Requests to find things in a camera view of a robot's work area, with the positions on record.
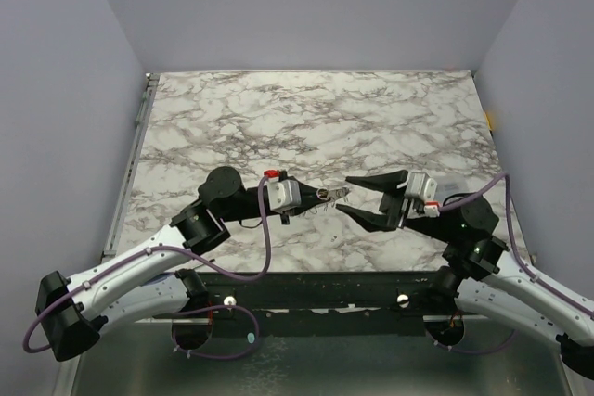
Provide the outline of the metal keyring with keys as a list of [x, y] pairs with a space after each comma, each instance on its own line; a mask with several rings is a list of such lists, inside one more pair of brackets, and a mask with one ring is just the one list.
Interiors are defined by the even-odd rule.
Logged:
[[325, 188], [328, 190], [328, 196], [325, 199], [320, 199], [318, 196], [316, 196], [324, 206], [333, 206], [336, 201], [346, 198], [351, 192], [350, 188], [347, 186], [340, 186], [336, 188], [320, 188]]

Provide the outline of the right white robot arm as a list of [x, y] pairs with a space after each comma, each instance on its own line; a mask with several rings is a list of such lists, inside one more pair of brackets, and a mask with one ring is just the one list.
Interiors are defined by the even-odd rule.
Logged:
[[571, 370], [593, 378], [593, 301], [525, 261], [515, 236], [503, 241], [485, 193], [502, 172], [476, 192], [447, 192], [444, 181], [425, 172], [397, 171], [349, 176], [347, 183], [381, 193], [376, 213], [341, 205], [364, 230], [406, 228], [445, 243], [445, 266], [426, 291], [436, 313], [457, 307], [529, 333], [550, 345]]

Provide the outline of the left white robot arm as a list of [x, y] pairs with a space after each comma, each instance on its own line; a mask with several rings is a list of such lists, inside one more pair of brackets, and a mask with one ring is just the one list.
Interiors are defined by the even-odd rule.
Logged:
[[258, 186], [247, 188], [239, 172], [222, 166], [212, 170], [198, 188], [198, 197], [174, 216], [149, 240], [123, 255], [87, 271], [65, 276], [58, 271], [40, 282], [35, 304], [36, 319], [22, 341], [27, 353], [41, 348], [30, 344], [41, 327], [44, 348], [65, 362], [88, 351], [103, 331], [125, 321], [178, 313], [199, 314], [209, 299], [197, 273], [185, 263], [197, 261], [232, 280], [261, 280], [271, 264], [272, 246], [264, 234], [265, 262], [254, 275], [231, 273], [204, 255], [226, 242], [228, 222], [259, 219], [263, 229], [268, 217], [283, 224], [318, 206], [348, 195], [348, 189], [306, 185], [284, 171], [267, 171]]

